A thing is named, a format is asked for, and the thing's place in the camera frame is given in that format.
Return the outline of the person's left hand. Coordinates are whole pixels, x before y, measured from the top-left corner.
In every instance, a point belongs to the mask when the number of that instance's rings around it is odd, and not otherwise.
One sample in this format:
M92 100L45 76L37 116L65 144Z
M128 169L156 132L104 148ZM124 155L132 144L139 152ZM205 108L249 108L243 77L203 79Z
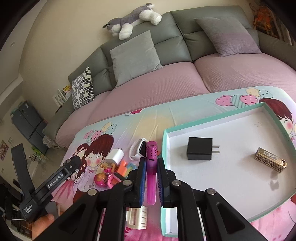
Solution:
M53 214L47 214L32 224L32 240L34 240L38 235L40 235L46 228L48 228L55 218Z

